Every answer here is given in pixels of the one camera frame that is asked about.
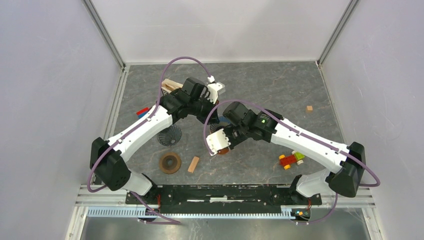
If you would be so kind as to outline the orange coffee filter box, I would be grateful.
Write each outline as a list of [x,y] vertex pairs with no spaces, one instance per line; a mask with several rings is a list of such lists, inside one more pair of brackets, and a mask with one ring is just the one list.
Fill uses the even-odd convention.
[[170,80],[168,78],[164,79],[161,82],[161,92],[162,95],[165,96],[176,89],[180,89],[183,87],[182,83],[178,83],[176,81]]

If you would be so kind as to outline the blue glass dripper cone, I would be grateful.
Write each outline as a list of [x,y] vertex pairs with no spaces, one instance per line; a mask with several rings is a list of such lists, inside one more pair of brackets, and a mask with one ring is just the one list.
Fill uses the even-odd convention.
[[209,132],[210,134],[213,134],[214,132],[223,129],[224,127],[231,125],[232,123],[224,116],[218,117],[219,123],[213,123],[209,126]]

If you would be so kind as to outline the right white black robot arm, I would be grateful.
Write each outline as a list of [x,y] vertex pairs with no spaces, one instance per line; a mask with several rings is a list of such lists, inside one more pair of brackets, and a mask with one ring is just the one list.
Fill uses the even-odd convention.
[[315,160],[324,170],[296,177],[289,189],[289,199],[302,204],[313,195],[333,191],[341,196],[357,195],[366,163],[365,148],[358,142],[350,145],[328,140],[304,130],[270,110],[254,113],[240,102],[231,103],[223,112],[230,125],[223,129],[229,148],[247,139],[288,147]]

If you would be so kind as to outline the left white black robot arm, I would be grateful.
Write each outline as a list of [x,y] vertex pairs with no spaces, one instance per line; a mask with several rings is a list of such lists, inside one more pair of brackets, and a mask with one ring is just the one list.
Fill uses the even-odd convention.
[[125,189],[137,193],[145,204],[153,203],[157,198],[153,182],[131,171],[127,161],[159,132],[189,115],[206,125],[217,123],[214,107],[224,91],[221,82],[205,84],[196,78],[187,78],[180,87],[161,96],[158,103],[127,129],[109,139],[96,138],[91,144],[90,174],[100,178],[111,191]]

